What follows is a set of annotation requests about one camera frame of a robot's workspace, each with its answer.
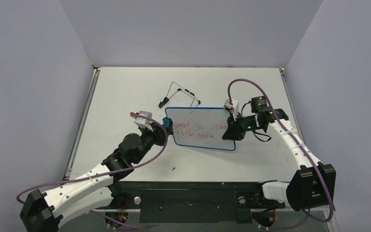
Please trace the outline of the blue framed whiteboard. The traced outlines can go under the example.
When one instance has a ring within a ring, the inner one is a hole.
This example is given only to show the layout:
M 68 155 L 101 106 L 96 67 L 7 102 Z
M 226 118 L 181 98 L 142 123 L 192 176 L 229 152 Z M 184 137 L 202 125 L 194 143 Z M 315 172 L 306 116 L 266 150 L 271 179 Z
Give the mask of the blue framed whiteboard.
M 167 107 L 173 139 L 179 146 L 234 151 L 234 140 L 223 140 L 230 112 L 221 107 Z

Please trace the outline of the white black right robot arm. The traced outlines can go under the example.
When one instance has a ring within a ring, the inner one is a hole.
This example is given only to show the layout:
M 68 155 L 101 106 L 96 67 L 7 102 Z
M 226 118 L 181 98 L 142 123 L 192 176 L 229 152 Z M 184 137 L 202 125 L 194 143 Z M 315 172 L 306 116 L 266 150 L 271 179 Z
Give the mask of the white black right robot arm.
M 331 164 L 323 164 L 304 144 L 282 109 L 272 110 L 264 96 L 252 99 L 254 115 L 242 116 L 238 102 L 227 99 L 224 110 L 230 112 L 223 140 L 241 141 L 246 132 L 263 130 L 281 150 L 294 171 L 289 182 L 268 181 L 253 193 L 259 206 L 272 200 L 287 203 L 295 211 L 329 205 L 333 202 L 336 171 Z

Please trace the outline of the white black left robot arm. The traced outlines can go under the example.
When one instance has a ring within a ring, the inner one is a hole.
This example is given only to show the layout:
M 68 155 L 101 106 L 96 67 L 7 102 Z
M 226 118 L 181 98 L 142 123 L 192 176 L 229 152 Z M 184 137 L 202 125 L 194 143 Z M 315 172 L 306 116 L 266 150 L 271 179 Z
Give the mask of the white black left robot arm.
M 93 169 L 57 188 L 31 191 L 20 212 L 28 232 L 56 232 L 67 221 L 92 209 L 119 208 L 125 201 L 118 182 L 133 172 L 152 146 L 165 146 L 173 134 L 172 122 L 139 126 L 141 134 L 128 134 L 117 149 Z

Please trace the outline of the teal whiteboard eraser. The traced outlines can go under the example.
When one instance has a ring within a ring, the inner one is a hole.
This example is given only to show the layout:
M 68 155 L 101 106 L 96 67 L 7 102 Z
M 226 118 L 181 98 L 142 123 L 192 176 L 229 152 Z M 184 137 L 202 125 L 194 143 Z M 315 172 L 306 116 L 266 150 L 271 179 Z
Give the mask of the teal whiteboard eraser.
M 171 128 L 172 127 L 173 122 L 170 118 L 164 117 L 162 119 L 162 122 L 163 122 L 163 127 L 165 127 L 165 128 Z

